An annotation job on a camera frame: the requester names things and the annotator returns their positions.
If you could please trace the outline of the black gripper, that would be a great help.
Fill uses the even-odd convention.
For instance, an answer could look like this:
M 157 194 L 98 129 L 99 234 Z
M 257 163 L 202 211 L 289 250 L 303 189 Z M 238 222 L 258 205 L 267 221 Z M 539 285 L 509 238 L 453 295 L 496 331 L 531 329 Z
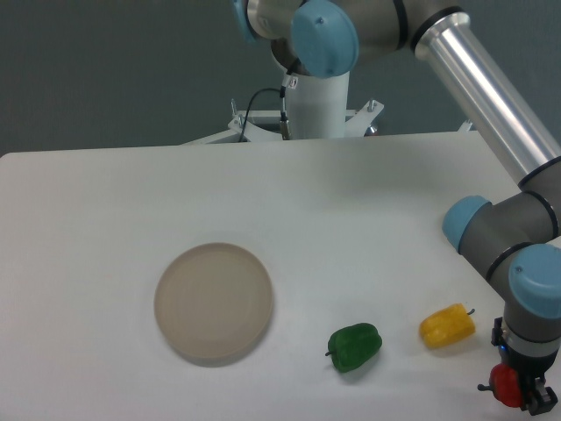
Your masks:
M 491 343 L 498 348 L 501 362 L 519 375 L 522 411 L 542 415 L 554 408 L 554 390 L 546 385 L 545 374 L 557 357 L 557 339 L 534 342 L 512 331 L 503 318 L 494 320 Z

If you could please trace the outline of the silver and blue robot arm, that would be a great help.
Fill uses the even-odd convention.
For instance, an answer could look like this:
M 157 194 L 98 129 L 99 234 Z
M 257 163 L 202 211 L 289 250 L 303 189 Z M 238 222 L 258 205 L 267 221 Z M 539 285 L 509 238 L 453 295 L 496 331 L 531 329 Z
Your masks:
M 455 1 L 235 1 L 248 41 L 267 39 L 284 69 L 284 139 L 366 133 L 335 81 L 362 60 L 409 48 L 427 62 L 519 187 L 501 203 L 469 196 L 446 213 L 449 243 L 503 299 L 488 389 L 540 415 L 557 396 L 545 379 L 560 352 L 560 145 L 473 35 Z

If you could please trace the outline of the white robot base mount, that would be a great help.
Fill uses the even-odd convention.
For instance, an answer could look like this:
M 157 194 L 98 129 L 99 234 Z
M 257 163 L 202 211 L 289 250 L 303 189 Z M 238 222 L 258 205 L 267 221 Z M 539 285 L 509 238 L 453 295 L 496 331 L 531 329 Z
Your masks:
M 252 96 L 280 96 L 278 111 L 260 111 L 249 103 L 244 111 L 231 102 L 225 131 L 192 140 L 192 145 L 268 143 L 281 140 L 346 139 L 376 136 L 385 104 L 371 98 L 359 109 L 347 109 L 349 76 L 329 79 L 286 72 L 278 89 L 261 89 Z

